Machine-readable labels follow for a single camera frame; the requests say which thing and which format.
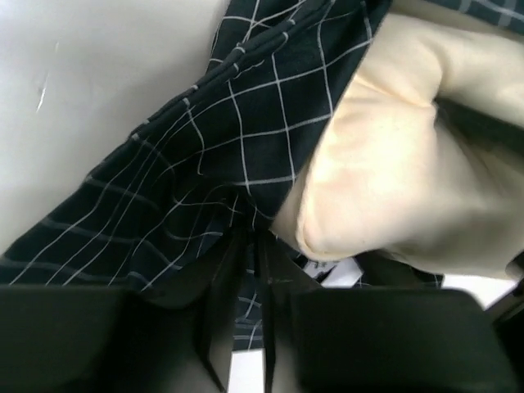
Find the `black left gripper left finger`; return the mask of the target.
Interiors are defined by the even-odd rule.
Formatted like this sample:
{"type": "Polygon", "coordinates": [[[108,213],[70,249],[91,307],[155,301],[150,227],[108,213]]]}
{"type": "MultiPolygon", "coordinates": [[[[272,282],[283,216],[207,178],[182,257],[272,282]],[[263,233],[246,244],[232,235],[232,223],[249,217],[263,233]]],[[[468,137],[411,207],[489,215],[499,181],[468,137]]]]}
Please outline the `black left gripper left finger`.
{"type": "Polygon", "coordinates": [[[225,392],[247,234],[158,288],[1,288],[4,392],[225,392]]]}

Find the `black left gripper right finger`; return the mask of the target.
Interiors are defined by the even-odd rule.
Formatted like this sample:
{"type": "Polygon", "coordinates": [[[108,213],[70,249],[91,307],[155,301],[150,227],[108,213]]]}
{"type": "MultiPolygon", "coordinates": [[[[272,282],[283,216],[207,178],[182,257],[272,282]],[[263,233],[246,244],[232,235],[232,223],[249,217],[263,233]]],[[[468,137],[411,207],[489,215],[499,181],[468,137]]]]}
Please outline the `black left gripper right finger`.
{"type": "Polygon", "coordinates": [[[267,392],[517,392],[518,359],[467,293],[336,289],[255,241],[267,392]]]}

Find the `dark plaid pillowcase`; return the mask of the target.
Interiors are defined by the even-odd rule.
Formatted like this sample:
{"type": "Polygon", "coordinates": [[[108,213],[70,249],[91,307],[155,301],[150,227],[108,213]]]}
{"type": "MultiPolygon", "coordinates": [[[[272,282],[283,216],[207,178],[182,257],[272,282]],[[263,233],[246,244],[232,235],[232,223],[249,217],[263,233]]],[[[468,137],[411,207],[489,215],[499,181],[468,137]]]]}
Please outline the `dark plaid pillowcase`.
{"type": "MultiPolygon", "coordinates": [[[[392,12],[523,41],[520,1],[232,1],[204,76],[2,253],[2,284],[143,292],[197,261],[234,225],[272,232],[392,12]]],[[[448,98],[435,104],[462,136],[523,161],[523,125],[448,98]]]]}

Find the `cream white pillow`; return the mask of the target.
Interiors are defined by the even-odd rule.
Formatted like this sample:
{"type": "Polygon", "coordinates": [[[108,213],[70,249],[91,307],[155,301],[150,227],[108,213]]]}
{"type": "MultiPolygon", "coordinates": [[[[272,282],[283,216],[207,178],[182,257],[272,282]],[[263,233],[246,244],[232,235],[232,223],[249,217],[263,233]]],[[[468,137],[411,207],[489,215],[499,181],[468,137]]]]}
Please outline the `cream white pillow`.
{"type": "Polygon", "coordinates": [[[318,261],[521,278],[523,161],[462,136],[438,97],[522,127],[523,41],[388,14],[272,232],[318,261]]]}

